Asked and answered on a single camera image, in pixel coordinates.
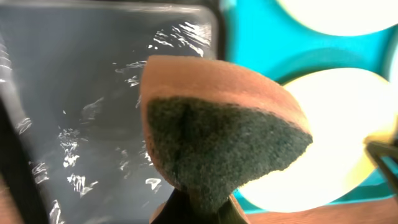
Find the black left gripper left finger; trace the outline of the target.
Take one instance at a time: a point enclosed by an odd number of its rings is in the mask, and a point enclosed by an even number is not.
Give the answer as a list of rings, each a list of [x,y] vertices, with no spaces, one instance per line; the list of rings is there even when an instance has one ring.
[[[189,196],[178,189],[173,190],[169,199],[150,218],[150,224],[189,224],[193,221]]]

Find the light blue plate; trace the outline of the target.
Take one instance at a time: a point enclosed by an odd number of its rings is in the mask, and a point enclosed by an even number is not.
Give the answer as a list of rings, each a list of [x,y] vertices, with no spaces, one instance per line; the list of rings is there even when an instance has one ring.
[[[392,49],[387,61],[387,77],[393,84],[397,85],[397,45]]]

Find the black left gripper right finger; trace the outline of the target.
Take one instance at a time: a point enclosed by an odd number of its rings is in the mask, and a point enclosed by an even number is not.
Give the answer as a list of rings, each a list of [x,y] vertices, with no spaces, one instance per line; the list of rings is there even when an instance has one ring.
[[[249,224],[238,201],[230,195],[218,210],[219,224]]]

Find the orange green scrub sponge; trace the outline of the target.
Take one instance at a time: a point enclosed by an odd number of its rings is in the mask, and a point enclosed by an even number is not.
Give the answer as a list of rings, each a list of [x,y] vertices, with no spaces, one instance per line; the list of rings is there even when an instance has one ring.
[[[201,214],[215,213],[236,188],[288,168],[313,141],[286,89],[225,61],[153,55],[140,92],[150,158]]]

